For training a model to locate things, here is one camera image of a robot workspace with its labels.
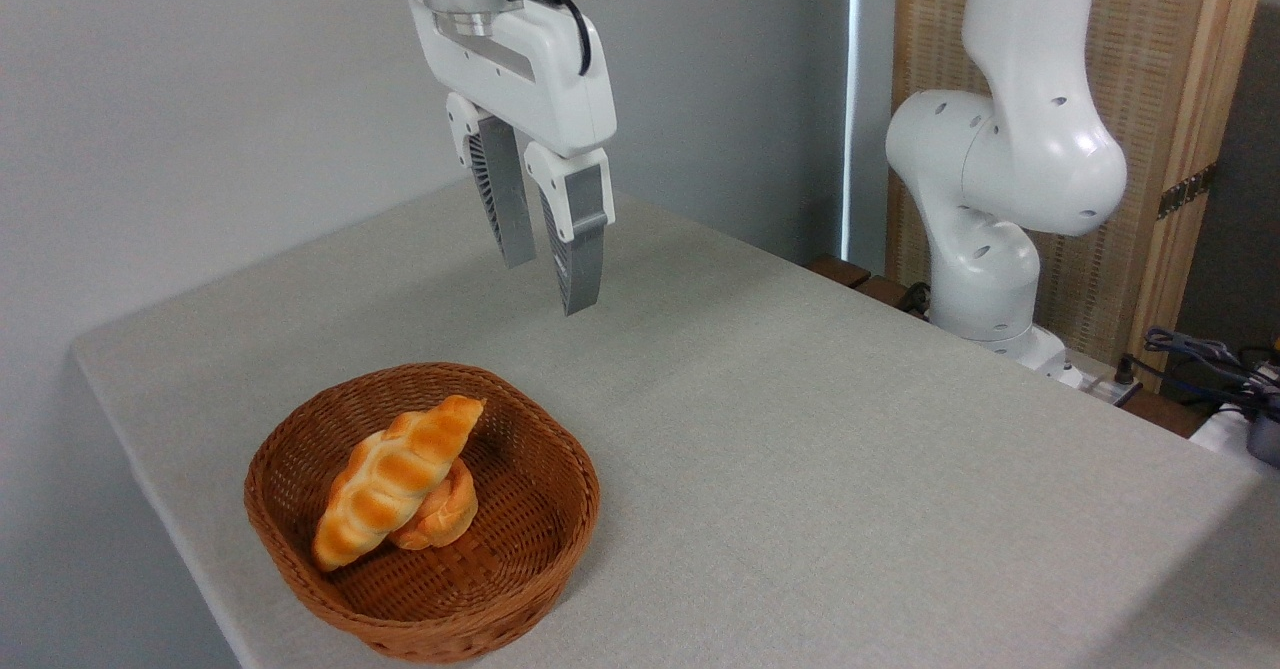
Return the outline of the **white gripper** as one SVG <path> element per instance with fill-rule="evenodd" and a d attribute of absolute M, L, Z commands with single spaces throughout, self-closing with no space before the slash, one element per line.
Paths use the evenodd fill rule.
<path fill-rule="evenodd" d="M 472 173 L 503 262 L 515 269 L 536 258 L 516 128 L 536 141 L 524 162 L 539 185 L 564 313 L 595 304 L 605 226 L 614 223 L 600 146 L 617 130 L 598 32 L 534 0 L 445 10 L 408 3 L 422 54 L 452 91 L 445 113 L 456 153 Z"/>

